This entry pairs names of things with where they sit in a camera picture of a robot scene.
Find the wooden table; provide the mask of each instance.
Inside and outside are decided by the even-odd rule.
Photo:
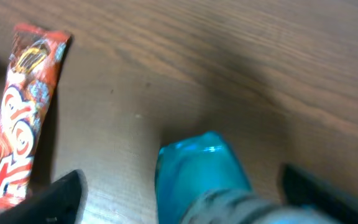
[[[0,103],[20,21],[75,36],[35,178],[82,169],[83,223],[155,223],[160,145],[211,129],[264,197],[286,161],[358,196],[358,0],[0,0]]]

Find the red candy wrapper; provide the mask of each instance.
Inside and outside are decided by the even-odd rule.
[[[0,110],[0,208],[25,199],[42,123],[70,35],[18,24]]]

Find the white text on wrapper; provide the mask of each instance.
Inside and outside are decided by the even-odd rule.
[[[5,91],[1,104],[1,123],[13,153],[0,162],[0,197],[4,195],[7,184],[24,184],[31,173],[33,157],[29,157],[29,154],[35,138],[25,119],[35,112],[34,103],[25,101],[15,86]]]

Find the wood grain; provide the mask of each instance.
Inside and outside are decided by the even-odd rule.
[[[264,197],[285,161],[358,196],[358,0],[0,0],[0,101],[21,21],[75,36],[43,135],[83,223],[155,223],[160,145],[210,129]]]

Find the black object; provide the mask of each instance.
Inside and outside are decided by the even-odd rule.
[[[80,171],[74,170],[43,192],[0,214],[0,223],[72,224],[82,194]]]
[[[358,223],[358,199],[316,178],[303,169],[286,164],[282,187],[287,202],[312,206],[343,223]]]

